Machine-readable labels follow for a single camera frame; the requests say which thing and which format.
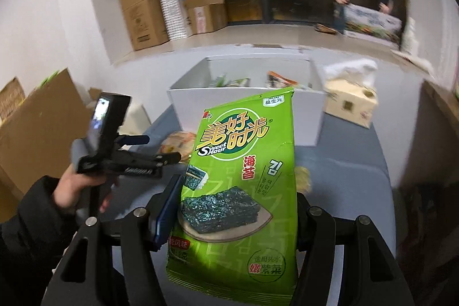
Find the brown cardboard box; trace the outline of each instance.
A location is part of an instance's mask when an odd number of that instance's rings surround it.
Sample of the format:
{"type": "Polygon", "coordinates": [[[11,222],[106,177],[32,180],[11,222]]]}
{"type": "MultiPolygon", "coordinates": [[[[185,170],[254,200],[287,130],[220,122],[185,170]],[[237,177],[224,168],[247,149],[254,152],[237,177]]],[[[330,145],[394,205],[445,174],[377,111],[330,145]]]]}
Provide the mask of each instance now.
{"type": "Polygon", "coordinates": [[[159,0],[119,0],[134,50],[169,40],[159,0]]]}
{"type": "Polygon", "coordinates": [[[193,34],[210,33],[228,24],[225,0],[185,0],[193,34]]]}
{"type": "Polygon", "coordinates": [[[328,96],[324,112],[370,128],[373,109],[378,105],[376,92],[346,80],[325,82],[328,96]]]}
{"type": "Polygon", "coordinates": [[[43,175],[60,177],[90,118],[67,69],[37,88],[0,126],[0,182],[20,199],[43,175]]]}
{"type": "Polygon", "coordinates": [[[100,94],[102,94],[102,90],[95,87],[90,87],[88,90],[89,97],[92,101],[99,100],[100,94]]]}
{"type": "Polygon", "coordinates": [[[0,91],[0,124],[21,105],[24,99],[24,90],[18,78],[14,77],[0,91]]]}

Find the brand logo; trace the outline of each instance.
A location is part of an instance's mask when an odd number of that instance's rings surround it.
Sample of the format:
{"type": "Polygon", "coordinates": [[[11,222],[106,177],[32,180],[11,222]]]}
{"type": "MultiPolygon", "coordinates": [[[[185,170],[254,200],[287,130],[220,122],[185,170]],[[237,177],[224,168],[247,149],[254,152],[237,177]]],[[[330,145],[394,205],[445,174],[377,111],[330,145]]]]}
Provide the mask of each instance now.
{"type": "Polygon", "coordinates": [[[205,111],[204,114],[203,114],[203,118],[206,118],[206,119],[211,119],[212,118],[212,113],[209,113],[209,111],[205,111]]]}
{"type": "Polygon", "coordinates": [[[249,152],[255,142],[268,131],[266,118],[259,117],[250,109],[236,108],[223,113],[214,123],[207,125],[195,150],[199,156],[212,155],[220,160],[237,159],[249,152]],[[246,152],[233,157],[233,153],[241,153],[249,144],[252,147],[246,152]]]}
{"type": "Polygon", "coordinates": [[[128,167],[125,170],[125,173],[131,173],[131,174],[153,174],[153,170],[151,170],[151,169],[139,169],[137,167],[128,167]]]}

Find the white box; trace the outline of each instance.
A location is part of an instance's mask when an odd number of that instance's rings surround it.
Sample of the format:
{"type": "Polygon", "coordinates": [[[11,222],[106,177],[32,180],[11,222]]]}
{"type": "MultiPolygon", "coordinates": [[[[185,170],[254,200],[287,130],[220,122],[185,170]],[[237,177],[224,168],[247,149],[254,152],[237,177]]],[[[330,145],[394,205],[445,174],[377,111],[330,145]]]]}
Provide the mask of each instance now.
{"type": "Polygon", "coordinates": [[[293,95],[295,144],[315,146],[322,128],[326,93],[313,60],[298,52],[204,58],[168,90],[182,129],[197,132],[206,109],[274,90],[266,87],[268,71],[308,87],[307,90],[295,90],[293,95]],[[250,78],[251,87],[208,87],[223,74],[226,80],[250,78]]]}

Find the black bracket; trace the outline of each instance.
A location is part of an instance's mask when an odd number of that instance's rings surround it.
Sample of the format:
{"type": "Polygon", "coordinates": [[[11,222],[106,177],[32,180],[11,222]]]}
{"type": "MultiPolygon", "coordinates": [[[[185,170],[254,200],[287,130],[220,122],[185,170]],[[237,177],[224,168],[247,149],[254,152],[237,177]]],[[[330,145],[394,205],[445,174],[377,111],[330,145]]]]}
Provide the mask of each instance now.
{"type": "MultiPolygon", "coordinates": [[[[175,174],[145,208],[104,223],[89,217],[63,256],[42,306],[166,306],[150,251],[168,239],[181,186],[182,177],[175,174]],[[113,245],[121,246],[121,281],[112,267],[113,245]]],[[[344,245],[338,306],[414,306],[401,270],[369,217],[332,217],[310,206],[302,194],[297,194],[297,203],[297,248],[307,254],[290,305],[327,304],[334,247],[344,245]]]]}

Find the seaweed snack bag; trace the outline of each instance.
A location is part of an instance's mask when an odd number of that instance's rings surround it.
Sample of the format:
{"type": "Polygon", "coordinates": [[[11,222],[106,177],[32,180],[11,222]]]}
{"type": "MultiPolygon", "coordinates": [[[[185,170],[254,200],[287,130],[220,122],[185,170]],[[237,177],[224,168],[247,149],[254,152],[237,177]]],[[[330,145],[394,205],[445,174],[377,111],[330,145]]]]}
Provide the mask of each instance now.
{"type": "Polygon", "coordinates": [[[270,91],[206,110],[169,239],[171,281],[288,305],[297,282],[291,97],[270,91]]]}

